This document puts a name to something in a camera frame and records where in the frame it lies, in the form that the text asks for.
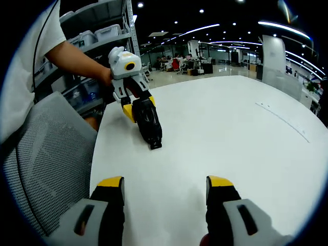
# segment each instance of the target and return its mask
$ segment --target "storage bin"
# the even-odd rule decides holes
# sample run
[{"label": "storage bin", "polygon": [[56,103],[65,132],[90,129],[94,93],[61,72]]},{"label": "storage bin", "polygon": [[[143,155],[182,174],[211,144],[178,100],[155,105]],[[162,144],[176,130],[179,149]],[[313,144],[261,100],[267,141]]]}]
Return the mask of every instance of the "storage bin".
[{"label": "storage bin", "polygon": [[94,34],[97,36],[98,41],[103,41],[121,35],[122,31],[119,24],[114,24],[109,27],[99,29],[95,31]]},{"label": "storage bin", "polygon": [[71,17],[71,15],[74,14],[73,11],[69,11],[66,14],[63,14],[61,17],[59,17],[59,21],[62,23],[64,21],[66,21],[67,19],[69,19]]},{"label": "storage bin", "polygon": [[44,73],[49,72],[52,69],[52,63],[49,62],[48,60],[46,60],[45,64],[44,64]]},{"label": "storage bin", "polygon": [[85,31],[78,36],[68,40],[72,45],[79,49],[92,45],[97,42],[97,37],[91,31]]},{"label": "storage bin", "polygon": [[87,97],[85,101],[92,101],[99,98],[99,84],[94,79],[87,78],[81,82],[86,89]]},{"label": "storage bin", "polygon": [[63,94],[68,103],[75,109],[80,108],[83,105],[83,96],[79,87],[74,88]]}]

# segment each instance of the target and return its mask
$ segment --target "table surface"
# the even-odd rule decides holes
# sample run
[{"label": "table surface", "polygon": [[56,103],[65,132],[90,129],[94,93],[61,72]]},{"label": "table surface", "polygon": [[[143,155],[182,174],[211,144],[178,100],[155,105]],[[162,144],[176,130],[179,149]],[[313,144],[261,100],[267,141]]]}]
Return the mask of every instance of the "table surface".
[{"label": "table surface", "polygon": [[186,81],[151,90],[162,148],[150,150],[121,106],[106,107],[90,193],[125,177],[124,245],[199,245],[207,233],[206,176],[234,183],[296,235],[318,204],[327,177],[328,130],[285,93],[243,76]]}]

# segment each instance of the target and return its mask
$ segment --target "mesh office chair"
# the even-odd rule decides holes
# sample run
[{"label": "mesh office chair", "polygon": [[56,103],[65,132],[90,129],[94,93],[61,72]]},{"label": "mesh office chair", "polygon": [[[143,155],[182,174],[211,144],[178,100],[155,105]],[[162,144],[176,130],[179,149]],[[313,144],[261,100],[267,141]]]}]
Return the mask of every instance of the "mesh office chair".
[{"label": "mesh office chair", "polygon": [[97,132],[58,92],[38,102],[25,124],[3,169],[21,212],[46,236],[73,204],[89,198]]}]

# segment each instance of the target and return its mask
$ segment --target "metal shelf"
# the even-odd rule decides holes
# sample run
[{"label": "metal shelf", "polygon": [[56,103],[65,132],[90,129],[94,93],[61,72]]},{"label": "metal shelf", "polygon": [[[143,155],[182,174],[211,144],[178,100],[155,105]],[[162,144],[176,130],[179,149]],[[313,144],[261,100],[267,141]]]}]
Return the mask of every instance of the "metal shelf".
[{"label": "metal shelf", "polygon": [[[96,58],[97,56],[111,51],[115,46],[125,46],[129,37],[131,37],[129,33],[122,34],[105,41],[96,42],[90,46],[85,47],[81,51],[90,58]],[[54,66],[48,73],[44,74],[35,82],[35,86],[38,88],[39,86],[52,83],[59,79],[62,75],[63,71]]]},{"label": "metal shelf", "polygon": [[90,102],[84,104],[80,108],[76,109],[76,111],[81,115],[81,114],[89,111],[90,109],[93,109],[99,105],[102,105],[103,103],[104,103],[104,100],[102,98],[93,100],[93,101],[90,101]]},{"label": "metal shelf", "polygon": [[109,25],[112,22],[122,23],[124,0],[108,0],[87,5],[60,20],[60,25],[67,39],[80,33]]}]

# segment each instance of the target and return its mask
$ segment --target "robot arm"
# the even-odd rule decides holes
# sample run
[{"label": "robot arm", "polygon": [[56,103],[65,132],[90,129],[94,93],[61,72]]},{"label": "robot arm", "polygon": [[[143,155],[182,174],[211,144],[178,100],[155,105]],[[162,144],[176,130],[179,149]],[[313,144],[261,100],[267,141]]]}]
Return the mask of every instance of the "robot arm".
[{"label": "robot arm", "polygon": [[[162,129],[158,120],[155,101],[149,92],[148,83],[141,73],[139,56],[115,47],[108,55],[113,75],[113,96],[121,104],[125,115],[139,126],[150,148],[161,148]],[[131,92],[137,100],[131,102]]]}]

